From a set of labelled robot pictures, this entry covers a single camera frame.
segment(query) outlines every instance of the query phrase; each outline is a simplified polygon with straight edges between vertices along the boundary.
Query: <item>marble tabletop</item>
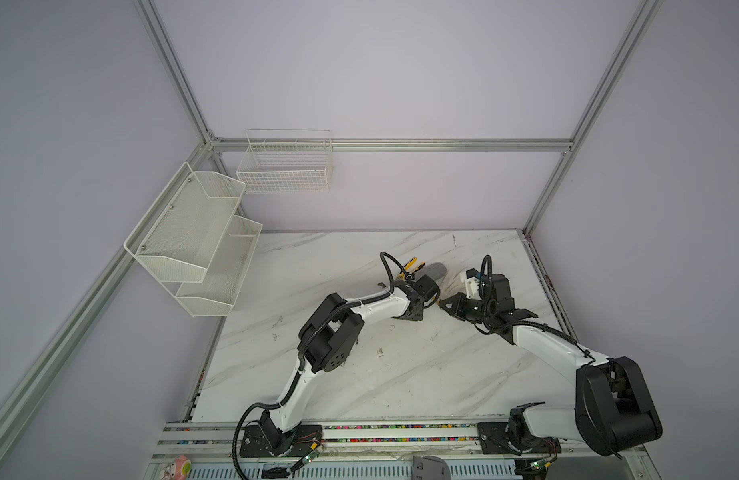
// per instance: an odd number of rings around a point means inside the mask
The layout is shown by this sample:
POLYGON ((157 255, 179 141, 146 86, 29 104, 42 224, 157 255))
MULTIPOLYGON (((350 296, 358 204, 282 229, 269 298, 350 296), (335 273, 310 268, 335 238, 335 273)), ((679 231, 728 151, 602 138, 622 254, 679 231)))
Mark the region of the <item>marble tabletop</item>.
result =
MULTIPOLYGON (((517 308, 558 327, 515 230, 262 234, 193 421, 235 422, 250 404, 275 402, 296 361, 298 331, 318 304, 329 293, 364 296, 387 283, 380 251, 445 264, 442 298, 464 291, 459 272, 490 254, 517 308)), ((572 404, 574 389, 531 353, 434 306, 421 322, 366 326, 345 366, 322 377, 305 418, 475 418, 539 401, 572 404)))

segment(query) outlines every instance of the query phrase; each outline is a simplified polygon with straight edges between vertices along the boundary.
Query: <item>white wire basket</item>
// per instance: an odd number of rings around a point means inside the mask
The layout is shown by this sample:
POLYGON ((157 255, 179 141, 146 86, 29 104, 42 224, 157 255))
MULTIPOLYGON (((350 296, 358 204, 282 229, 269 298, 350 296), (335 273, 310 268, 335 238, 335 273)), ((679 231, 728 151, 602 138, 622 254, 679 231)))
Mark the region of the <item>white wire basket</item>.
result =
MULTIPOLYGON (((185 179, 156 222, 138 236, 146 215, 124 248, 192 316, 226 316, 239 296, 262 225, 236 214, 243 182, 193 171, 189 164, 175 177, 185 179)), ((161 208, 156 204, 151 208, 161 208)))
POLYGON ((334 163, 329 130, 248 130, 236 175, 248 194, 328 192, 334 163))

